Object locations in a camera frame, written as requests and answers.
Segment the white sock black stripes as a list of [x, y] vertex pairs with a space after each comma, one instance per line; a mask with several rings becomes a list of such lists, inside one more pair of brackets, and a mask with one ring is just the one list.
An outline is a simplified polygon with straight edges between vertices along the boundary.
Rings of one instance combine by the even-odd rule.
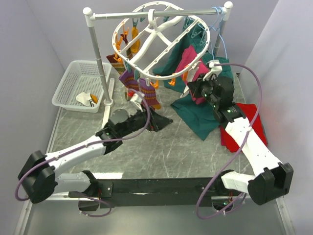
[[92, 103], [90, 102], [90, 93], [82, 92], [76, 96], [76, 100], [87, 107], [94, 107], [96, 105], [92, 106]]

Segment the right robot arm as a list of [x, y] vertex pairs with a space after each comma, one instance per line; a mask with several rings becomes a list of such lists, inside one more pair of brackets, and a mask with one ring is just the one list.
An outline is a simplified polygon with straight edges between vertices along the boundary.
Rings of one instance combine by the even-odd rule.
[[294, 170], [270, 152], [233, 101], [232, 80], [212, 75], [207, 80], [189, 82], [187, 86], [195, 98], [204, 98], [213, 107], [215, 119], [238, 144], [253, 169], [253, 175], [223, 171], [214, 184], [216, 193], [226, 195], [231, 190], [247, 193], [257, 205], [288, 194]]

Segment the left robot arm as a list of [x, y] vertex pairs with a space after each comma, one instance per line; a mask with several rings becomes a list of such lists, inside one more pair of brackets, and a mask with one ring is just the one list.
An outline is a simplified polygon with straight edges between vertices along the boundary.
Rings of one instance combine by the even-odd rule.
[[40, 203], [55, 193], [77, 191], [87, 197], [98, 190], [97, 179], [89, 172], [68, 174], [66, 171], [89, 159], [116, 150], [124, 140], [137, 137], [141, 131], [158, 132], [173, 122], [153, 109], [138, 110], [130, 115], [116, 110], [104, 127], [87, 140], [52, 153], [33, 152], [18, 175], [18, 187], [23, 187], [27, 199]]

